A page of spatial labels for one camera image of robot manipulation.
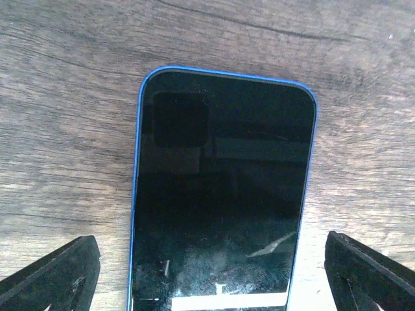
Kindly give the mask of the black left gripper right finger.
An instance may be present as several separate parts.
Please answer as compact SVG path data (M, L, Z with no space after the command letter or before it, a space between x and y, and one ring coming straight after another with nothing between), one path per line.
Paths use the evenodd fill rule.
M414 310L414 271L330 231L324 268L337 310Z

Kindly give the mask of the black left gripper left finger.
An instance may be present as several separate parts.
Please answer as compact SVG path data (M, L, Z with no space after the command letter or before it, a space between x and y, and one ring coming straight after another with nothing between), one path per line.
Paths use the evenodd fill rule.
M1 310L89 310L101 269L93 235L79 236L1 281Z

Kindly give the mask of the blue black phone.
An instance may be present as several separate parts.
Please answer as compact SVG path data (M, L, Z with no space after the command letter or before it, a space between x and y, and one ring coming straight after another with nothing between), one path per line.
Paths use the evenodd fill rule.
M287 310L317 101L167 65L137 97L129 310Z

